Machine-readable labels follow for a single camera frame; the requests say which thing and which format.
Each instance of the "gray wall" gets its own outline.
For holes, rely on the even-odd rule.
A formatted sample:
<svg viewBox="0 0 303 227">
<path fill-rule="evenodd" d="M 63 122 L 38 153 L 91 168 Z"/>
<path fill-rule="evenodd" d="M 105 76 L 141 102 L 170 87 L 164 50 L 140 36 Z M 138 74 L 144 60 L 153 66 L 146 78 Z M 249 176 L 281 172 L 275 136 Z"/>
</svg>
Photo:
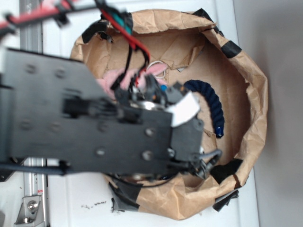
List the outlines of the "gray wall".
<svg viewBox="0 0 303 227">
<path fill-rule="evenodd" d="M 269 79 L 267 143 L 255 166 L 260 226 L 302 226 L 303 1 L 233 2 L 240 47 Z"/>
</svg>

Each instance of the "screw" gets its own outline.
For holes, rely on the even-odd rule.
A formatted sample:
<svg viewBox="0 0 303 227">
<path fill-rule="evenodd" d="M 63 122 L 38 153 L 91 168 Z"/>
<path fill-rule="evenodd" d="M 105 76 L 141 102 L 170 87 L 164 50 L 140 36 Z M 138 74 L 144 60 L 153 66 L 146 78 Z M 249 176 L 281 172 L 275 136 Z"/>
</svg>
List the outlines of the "screw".
<svg viewBox="0 0 303 227">
<path fill-rule="evenodd" d="M 197 131 L 202 131 L 203 130 L 203 121 L 196 119 L 194 122 L 194 127 L 197 129 Z"/>
<path fill-rule="evenodd" d="M 24 224 L 30 223 L 30 221 L 31 221 L 31 219 L 29 217 L 23 218 L 23 223 Z"/>
<path fill-rule="evenodd" d="M 135 181 L 141 181 L 141 180 L 142 180 L 142 176 L 139 175 L 139 174 L 134 174 L 134 175 L 133 175 L 133 179 L 134 179 Z"/>
<path fill-rule="evenodd" d="M 96 150 L 96 155 L 99 157 L 102 157 L 105 155 L 105 151 L 101 148 L 99 148 L 98 150 Z"/>
<path fill-rule="evenodd" d="M 104 124 L 103 122 L 98 124 L 98 130 L 99 131 L 106 131 L 107 130 L 107 125 Z"/>
<path fill-rule="evenodd" d="M 176 152 L 171 148 L 168 148 L 167 151 L 168 151 L 170 157 L 174 157 L 176 154 Z"/>
<path fill-rule="evenodd" d="M 27 204 L 27 208 L 31 211 L 31 212 L 35 212 L 36 210 L 38 210 L 38 203 L 36 203 L 36 201 L 30 201 Z"/>
<path fill-rule="evenodd" d="M 142 153 L 142 158 L 145 160 L 145 161 L 151 161 L 152 158 L 153 158 L 153 152 L 150 151 L 150 150 L 146 150 Z"/>
<path fill-rule="evenodd" d="M 155 134 L 156 130 L 154 128 L 145 129 L 145 134 L 149 137 L 152 137 Z"/>
<path fill-rule="evenodd" d="M 24 130 L 29 130 L 32 128 L 31 121 L 29 119 L 23 119 L 20 123 L 20 128 Z"/>
<path fill-rule="evenodd" d="M 31 64 L 27 64 L 25 66 L 25 71 L 28 72 L 28 73 L 35 73 L 36 72 L 36 67 L 34 65 L 31 65 Z"/>
<path fill-rule="evenodd" d="M 60 123 L 59 122 L 53 122 L 53 123 L 51 123 L 51 129 L 53 131 L 59 131 L 60 130 Z"/>
<path fill-rule="evenodd" d="M 63 68 L 58 68 L 55 72 L 56 77 L 63 79 L 65 75 L 65 70 Z"/>
</svg>

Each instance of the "brown paper bag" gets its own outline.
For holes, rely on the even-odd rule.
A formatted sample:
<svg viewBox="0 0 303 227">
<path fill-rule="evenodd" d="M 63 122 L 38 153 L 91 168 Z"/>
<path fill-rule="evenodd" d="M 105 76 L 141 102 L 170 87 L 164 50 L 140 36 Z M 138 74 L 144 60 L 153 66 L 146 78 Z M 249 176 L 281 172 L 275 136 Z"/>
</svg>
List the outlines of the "brown paper bag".
<svg viewBox="0 0 303 227">
<path fill-rule="evenodd" d="M 170 85 L 190 79 L 208 82 L 223 106 L 224 136 L 216 138 L 209 107 L 200 97 L 205 123 L 202 146 L 206 152 L 223 151 L 218 166 L 204 182 L 179 175 L 161 187 L 134 189 L 111 183 L 117 209 L 139 210 L 173 219 L 185 219 L 214 205 L 222 196 L 233 196 L 243 186 L 257 161 L 267 130 L 267 78 L 255 62 L 236 44 L 223 37 L 205 12 L 195 15 L 171 10 L 143 10 L 132 13 L 133 32 L 151 52 L 151 62 L 168 64 L 165 79 Z M 83 61 L 96 78 L 125 66 L 128 44 L 109 27 L 113 42 L 95 35 L 88 43 L 80 36 L 71 58 Z M 130 68 L 143 63 L 141 53 L 133 55 Z"/>
</svg>

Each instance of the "white string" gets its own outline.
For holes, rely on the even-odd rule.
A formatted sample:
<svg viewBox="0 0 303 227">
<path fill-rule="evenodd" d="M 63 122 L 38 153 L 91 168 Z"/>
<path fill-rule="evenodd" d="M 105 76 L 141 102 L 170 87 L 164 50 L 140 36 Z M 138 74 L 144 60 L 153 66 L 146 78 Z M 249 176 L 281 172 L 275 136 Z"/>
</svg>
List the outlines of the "white string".
<svg viewBox="0 0 303 227">
<path fill-rule="evenodd" d="M 157 63 L 163 63 L 164 64 L 164 62 L 162 62 L 162 61 L 154 61 L 154 62 L 149 64 L 149 66 L 147 67 L 146 70 L 148 70 L 152 65 L 157 64 Z M 154 77 L 157 78 L 157 79 L 163 79 L 163 78 L 165 78 L 165 74 L 166 74 L 166 72 L 164 71 L 163 76 L 158 77 L 158 76 L 154 75 Z"/>
</svg>

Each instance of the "pink fabric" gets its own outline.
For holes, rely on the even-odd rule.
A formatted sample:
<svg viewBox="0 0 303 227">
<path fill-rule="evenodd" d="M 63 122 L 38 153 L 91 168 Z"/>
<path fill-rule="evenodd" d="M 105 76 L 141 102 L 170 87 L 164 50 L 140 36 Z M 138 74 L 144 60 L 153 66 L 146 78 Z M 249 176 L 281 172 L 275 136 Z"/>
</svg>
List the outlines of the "pink fabric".
<svg viewBox="0 0 303 227">
<path fill-rule="evenodd" d="M 145 88 L 145 76 L 152 74 L 154 77 L 158 76 L 159 74 L 163 73 L 167 69 L 167 64 L 159 63 L 152 65 L 146 72 L 144 72 L 139 79 L 138 88 Z M 123 90 L 127 90 L 129 83 L 131 81 L 131 78 L 135 75 L 135 73 L 138 71 L 138 69 L 131 69 L 127 71 L 127 74 L 123 81 L 120 84 L 120 87 Z M 112 99 L 115 99 L 114 91 L 110 89 L 114 81 L 117 79 L 118 76 L 120 76 L 124 72 L 124 69 L 118 69 L 118 70 L 110 70 L 107 71 L 102 79 L 97 79 L 97 82 L 101 85 L 103 90 L 108 94 L 108 96 Z M 164 79 L 158 79 L 156 78 L 159 84 L 161 85 L 167 85 L 166 80 Z"/>
</svg>

